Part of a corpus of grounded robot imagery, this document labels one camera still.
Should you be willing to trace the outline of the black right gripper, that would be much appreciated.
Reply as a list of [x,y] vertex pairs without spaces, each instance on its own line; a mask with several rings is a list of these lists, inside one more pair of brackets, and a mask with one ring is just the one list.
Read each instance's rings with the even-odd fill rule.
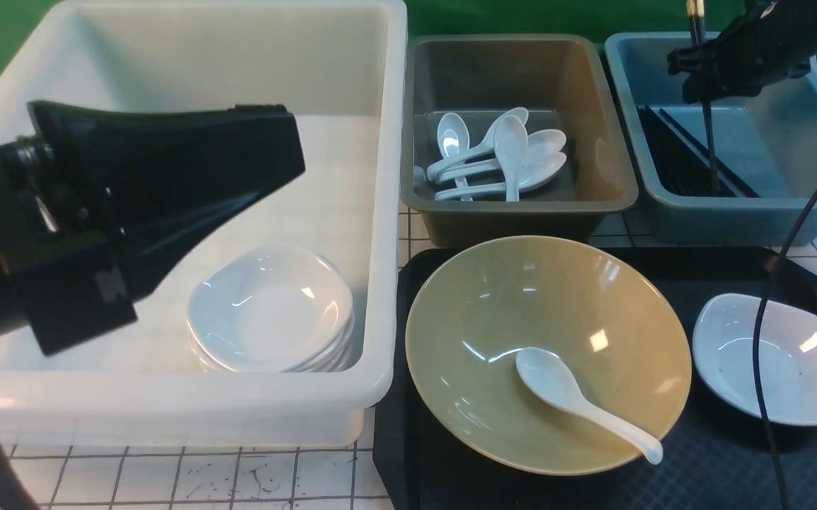
[[762,88],[805,77],[817,55],[817,1],[748,1],[716,37],[706,38],[700,13],[689,13],[693,45],[667,56],[668,74],[686,74],[682,97],[704,103],[757,97]]

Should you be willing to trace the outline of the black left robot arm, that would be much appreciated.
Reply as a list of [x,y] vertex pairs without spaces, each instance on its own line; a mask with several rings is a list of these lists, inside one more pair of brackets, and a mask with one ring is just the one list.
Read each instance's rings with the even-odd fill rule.
[[137,321],[212,232],[306,169],[285,106],[118,113],[27,104],[0,144],[0,336],[46,356]]

